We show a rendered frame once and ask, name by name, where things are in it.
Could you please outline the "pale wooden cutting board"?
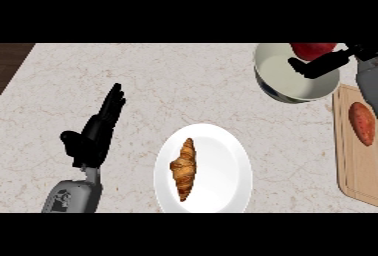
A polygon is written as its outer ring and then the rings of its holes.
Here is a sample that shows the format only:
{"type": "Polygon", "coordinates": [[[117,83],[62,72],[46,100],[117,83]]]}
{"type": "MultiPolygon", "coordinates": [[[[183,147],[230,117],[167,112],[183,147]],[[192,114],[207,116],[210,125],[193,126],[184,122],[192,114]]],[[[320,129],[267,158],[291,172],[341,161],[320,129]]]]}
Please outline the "pale wooden cutting board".
{"type": "Polygon", "coordinates": [[[366,146],[348,120],[348,109],[354,102],[371,109],[359,88],[340,85],[332,95],[338,187],[348,197],[378,207],[378,121],[375,140],[366,146]]]}

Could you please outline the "white oval plate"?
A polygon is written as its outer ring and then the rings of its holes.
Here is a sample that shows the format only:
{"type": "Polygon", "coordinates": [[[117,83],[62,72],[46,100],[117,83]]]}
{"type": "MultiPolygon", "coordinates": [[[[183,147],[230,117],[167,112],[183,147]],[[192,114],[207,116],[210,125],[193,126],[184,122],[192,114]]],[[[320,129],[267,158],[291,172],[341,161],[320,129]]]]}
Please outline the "white oval plate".
{"type": "Polygon", "coordinates": [[[218,126],[192,124],[167,139],[155,161],[153,187],[164,212],[242,212],[252,190],[252,171],[247,152],[235,136],[218,126]],[[186,139],[193,140],[196,174],[193,187],[180,201],[170,163],[177,159],[186,139]]]}

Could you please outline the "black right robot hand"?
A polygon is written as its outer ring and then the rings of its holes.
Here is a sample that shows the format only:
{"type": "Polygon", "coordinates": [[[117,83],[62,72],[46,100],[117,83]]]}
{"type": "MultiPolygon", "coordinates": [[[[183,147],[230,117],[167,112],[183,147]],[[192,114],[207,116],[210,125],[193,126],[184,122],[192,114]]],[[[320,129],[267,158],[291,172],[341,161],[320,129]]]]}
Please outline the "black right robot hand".
{"type": "Polygon", "coordinates": [[[295,72],[306,78],[316,79],[322,75],[344,66],[350,57],[354,56],[356,60],[371,60],[378,57],[378,44],[376,43],[347,43],[347,48],[342,50],[334,50],[323,54],[313,61],[301,60],[297,55],[288,59],[288,63],[295,72]]]}

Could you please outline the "red fruit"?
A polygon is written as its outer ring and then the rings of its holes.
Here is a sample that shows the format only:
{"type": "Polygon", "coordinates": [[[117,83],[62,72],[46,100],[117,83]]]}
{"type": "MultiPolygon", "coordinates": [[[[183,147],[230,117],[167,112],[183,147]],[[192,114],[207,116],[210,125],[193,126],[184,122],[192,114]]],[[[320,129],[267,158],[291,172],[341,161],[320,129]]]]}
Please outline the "red fruit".
{"type": "Polygon", "coordinates": [[[291,43],[292,51],[304,61],[313,61],[323,54],[329,53],[335,46],[335,43],[291,43]]]}

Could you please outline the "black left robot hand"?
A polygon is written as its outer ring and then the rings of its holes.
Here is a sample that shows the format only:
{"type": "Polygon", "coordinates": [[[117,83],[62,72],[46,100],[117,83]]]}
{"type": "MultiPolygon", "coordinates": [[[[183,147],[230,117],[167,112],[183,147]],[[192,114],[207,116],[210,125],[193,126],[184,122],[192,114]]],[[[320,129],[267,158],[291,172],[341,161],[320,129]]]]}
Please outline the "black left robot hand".
{"type": "Polygon", "coordinates": [[[60,133],[66,155],[74,159],[74,167],[99,168],[105,162],[124,104],[121,84],[115,83],[105,97],[99,113],[90,117],[83,131],[80,133],[75,131],[60,133]]]}

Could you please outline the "brown croissant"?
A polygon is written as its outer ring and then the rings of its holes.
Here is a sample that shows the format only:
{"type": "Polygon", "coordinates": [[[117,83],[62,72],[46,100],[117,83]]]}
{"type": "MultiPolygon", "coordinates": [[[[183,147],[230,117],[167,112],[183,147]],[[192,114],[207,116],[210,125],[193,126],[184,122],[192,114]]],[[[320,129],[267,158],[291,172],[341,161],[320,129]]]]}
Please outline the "brown croissant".
{"type": "Polygon", "coordinates": [[[187,199],[196,174],[196,150],[193,139],[187,138],[177,159],[170,163],[180,201],[187,199]]]}

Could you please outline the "orange sweet potato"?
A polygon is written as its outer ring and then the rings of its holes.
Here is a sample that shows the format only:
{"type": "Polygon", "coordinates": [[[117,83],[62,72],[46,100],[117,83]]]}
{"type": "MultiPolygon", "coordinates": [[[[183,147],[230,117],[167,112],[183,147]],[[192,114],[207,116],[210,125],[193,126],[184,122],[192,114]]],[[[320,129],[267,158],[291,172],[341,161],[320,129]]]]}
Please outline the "orange sweet potato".
{"type": "Polygon", "coordinates": [[[375,117],[360,102],[354,102],[350,106],[348,120],[362,144],[371,146],[375,139],[375,117]]]}

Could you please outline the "white bowl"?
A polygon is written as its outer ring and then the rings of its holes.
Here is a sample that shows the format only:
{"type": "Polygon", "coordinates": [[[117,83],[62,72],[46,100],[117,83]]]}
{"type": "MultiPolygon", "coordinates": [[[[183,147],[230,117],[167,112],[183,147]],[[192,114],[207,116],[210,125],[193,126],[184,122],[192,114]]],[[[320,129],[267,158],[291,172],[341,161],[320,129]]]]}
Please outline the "white bowl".
{"type": "Polygon", "coordinates": [[[340,71],[307,79],[294,71],[288,59],[294,57],[288,43],[260,43],[254,52],[257,83],[266,94],[280,102],[304,103],[334,93],[340,84],[340,71]]]}

